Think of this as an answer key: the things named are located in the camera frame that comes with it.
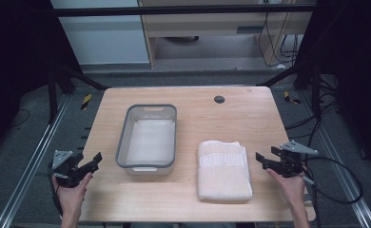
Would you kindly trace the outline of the black yellow striped tape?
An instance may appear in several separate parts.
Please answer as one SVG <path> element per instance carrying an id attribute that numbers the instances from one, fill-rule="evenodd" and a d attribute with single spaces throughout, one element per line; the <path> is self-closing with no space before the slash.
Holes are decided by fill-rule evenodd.
<path id="1" fill-rule="evenodd" d="M 91 99 L 91 94 L 87 94 L 85 97 L 84 97 L 84 100 L 82 101 L 82 104 L 80 106 L 80 109 L 81 110 L 86 110 L 87 107 L 88 107 L 88 103 Z"/>
<path id="2" fill-rule="evenodd" d="M 283 92 L 283 97 L 287 102 L 295 104 L 295 105 L 299 105 L 302 103 L 301 100 L 299 99 L 292 99 L 288 91 Z"/>

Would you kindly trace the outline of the white cabinet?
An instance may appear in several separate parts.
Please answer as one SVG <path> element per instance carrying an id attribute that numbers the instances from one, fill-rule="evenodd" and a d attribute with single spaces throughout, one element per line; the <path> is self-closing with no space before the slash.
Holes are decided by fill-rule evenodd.
<path id="1" fill-rule="evenodd" d="M 137 0 L 50 0 L 56 10 L 138 7 Z M 60 17 L 81 66 L 148 64 L 141 17 Z"/>

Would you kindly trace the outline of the black curtain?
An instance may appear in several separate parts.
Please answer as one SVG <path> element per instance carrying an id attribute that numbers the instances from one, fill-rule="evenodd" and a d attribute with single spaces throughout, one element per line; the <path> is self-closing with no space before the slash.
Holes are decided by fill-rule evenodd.
<path id="1" fill-rule="evenodd" d="M 52 67 L 81 68 L 50 0 L 0 0 L 0 139 L 26 93 L 48 83 Z"/>
<path id="2" fill-rule="evenodd" d="M 339 81 L 338 94 L 371 157 L 371 0 L 315 0 L 298 59 Z"/>

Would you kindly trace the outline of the person's left hand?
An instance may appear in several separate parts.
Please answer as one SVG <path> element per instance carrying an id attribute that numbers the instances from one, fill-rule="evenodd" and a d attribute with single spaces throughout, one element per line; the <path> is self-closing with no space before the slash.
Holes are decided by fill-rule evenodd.
<path id="1" fill-rule="evenodd" d="M 73 188 L 62 187 L 58 184 L 55 177 L 52 178 L 55 192 L 58 196 L 63 219 L 73 219 L 78 221 L 81 216 L 82 204 L 87 191 L 87 185 L 92 179 L 92 174 L 87 173 L 80 183 Z"/>

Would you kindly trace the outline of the black metal stand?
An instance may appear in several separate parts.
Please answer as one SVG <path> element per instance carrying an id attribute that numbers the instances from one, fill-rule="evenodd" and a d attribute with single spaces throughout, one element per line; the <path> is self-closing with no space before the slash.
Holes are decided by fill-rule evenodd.
<path id="1" fill-rule="evenodd" d="M 293 83 L 293 86 L 300 90 L 306 88 L 308 84 L 311 84 L 311 109 L 316 119 L 321 118 L 321 108 L 320 108 L 320 82 L 321 73 L 320 67 L 314 61 L 301 61 L 294 66 L 284 70 L 275 77 L 259 83 L 258 86 L 271 87 L 288 77 L 289 75 L 297 74 L 297 78 Z"/>
<path id="2" fill-rule="evenodd" d="M 55 65 L 52 66 L 48 72 L 48 92 L 49 92 L 49 123 L 52 124 L 57 117 L 57 90 L 59 86 L 64 94 L 72 94 L 75 90 L 71 78 L 78 79 L 79 81 L 91 86 L 97 90 L 106 90 L 107 86 L 99 84 L 90 78 L 86 77 L 83 72 L 75 71 L 68 66 Z"/>

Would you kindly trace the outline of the black horizontal frame bar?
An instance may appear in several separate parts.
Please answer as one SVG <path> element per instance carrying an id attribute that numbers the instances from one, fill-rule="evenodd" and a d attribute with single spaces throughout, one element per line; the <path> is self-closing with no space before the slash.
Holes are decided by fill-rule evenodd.
<path id="1" fill-rule="evenodd" d="M 201 5 L 126 7 L 96 9 L 53 9 L 49 13 L 59 17 L 75 16 L 127 16 L 127 15 L 173 15 L 173 14 L 215 14 L 215 13 L 256 13 L 256 12 L 308 12 L 316 4 L 270 4 L 270 5 Z"/>

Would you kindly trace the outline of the person's right hand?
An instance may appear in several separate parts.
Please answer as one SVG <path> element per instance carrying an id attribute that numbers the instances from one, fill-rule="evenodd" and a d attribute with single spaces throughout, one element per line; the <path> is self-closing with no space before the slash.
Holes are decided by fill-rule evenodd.
<path id="1" fill-rule="evenodd" d="M 270 168 L 266 169 L 266 173 L 281 186 L 283 196 L 290 208 L 303 207 L 304 180 L 302 174 L 292 178 L 284 178 Z"/>

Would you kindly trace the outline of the translucent plastic basin grey rim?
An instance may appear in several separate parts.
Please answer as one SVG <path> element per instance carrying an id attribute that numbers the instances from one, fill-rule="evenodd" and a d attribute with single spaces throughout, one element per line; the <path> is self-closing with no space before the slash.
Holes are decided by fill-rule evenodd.
<path id="1" fill-rule="evenodd" d="M 176 157 L 176 129 L 174 105 L 132 105 L 125 116 L 116 163 L 129 175 L 170 174 Z"/>

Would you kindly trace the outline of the light wooden desk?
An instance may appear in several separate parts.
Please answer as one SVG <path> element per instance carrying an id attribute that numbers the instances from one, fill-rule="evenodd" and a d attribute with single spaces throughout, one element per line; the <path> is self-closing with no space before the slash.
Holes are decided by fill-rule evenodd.
<path id="1" fill-rule="evenodd" d="M 141 7 L 199 5 L 308 4 L 317 0 L 137 0 Z M 187 37 L 253 34 L 264 62 L 281 60 L 282 40 L 287 35 L 303 35 L 311 19 L 309 12 L 254 12 L 217 14 L 160 14 L 142 17 L 146 37 Z"/>

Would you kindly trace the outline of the aluminium floor rail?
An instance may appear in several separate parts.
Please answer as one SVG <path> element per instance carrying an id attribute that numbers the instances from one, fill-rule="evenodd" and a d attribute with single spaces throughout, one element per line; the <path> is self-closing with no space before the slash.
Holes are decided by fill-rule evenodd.
<path id="1" fill-rule="evenodd" d="M 29 163 L 27 164 L 20 180 L 17 182 L 6 206 L 0 214 L 0 228 L 10 228 L 10 225 L 27 194 L 31 182 L 44 158 L 49 144 L 66 112 L 70 95 L 63 95 L 60 104 L 57 106 L 57 113 L 54 120 L 47 125 L 47 128 L 37 144 Z"/>
<path id="2" fill-rule="evenodd" d="M 371 210 L 363 196 L 363 184 L 359 181 L 355 172 L 342 161 L 342 157 L 336 145 L 333 144 L 326 127 L 323 125 L 327 113 L 339 111 L 337 101 L 333 96 L 323 97 L 320 95 L 320 108 L 322 114 L 321 118 L 318 120 L 315 118 L 311 109 L 311 93 L 308 91 L 299 91 L 298 95 L 302 99 L 302 103 L 314 124 L 308 137 L 308 146 L 317 148 L 321 157 L 328 162 L 330 167 L 334 170 L 337 183 L 341 186 L 347 204 L 352 207 L 361 227 L 371 228 Z"/>

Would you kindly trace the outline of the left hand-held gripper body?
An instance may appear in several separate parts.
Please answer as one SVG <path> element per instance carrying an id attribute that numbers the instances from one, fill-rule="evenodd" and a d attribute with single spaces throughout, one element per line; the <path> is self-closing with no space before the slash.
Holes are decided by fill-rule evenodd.
<path id="1" fill-rule="evenodd" d="M 79 152 L 55 150 L 50 173 L 60 186 L 73 188 L 80 183 L 78 163 L 83 158 Z"/>

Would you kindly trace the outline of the folded pale pink towel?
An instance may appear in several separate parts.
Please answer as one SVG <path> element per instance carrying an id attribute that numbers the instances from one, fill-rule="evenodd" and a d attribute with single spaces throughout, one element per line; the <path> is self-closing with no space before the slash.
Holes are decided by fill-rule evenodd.
<path id="1" fill-rule="evenodd" d="M 197 193 L 200 200 L 217 202 L 252 199 L 246 151 L 239 142 L 199 144 Z"/>

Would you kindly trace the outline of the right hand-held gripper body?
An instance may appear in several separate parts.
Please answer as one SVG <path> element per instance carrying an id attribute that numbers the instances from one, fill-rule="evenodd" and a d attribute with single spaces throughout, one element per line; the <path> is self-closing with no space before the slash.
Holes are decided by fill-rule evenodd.
<path id="1" fill-rule="evenodd" d="M 283 172 L 284 178 L 295 177 L 303 171 L 302 155 L 318 155 L 316 149 L 312 149 L 295 141 L 286 142 L 280 145 L 283 154 L 279 157 L 279 162 Z"/>

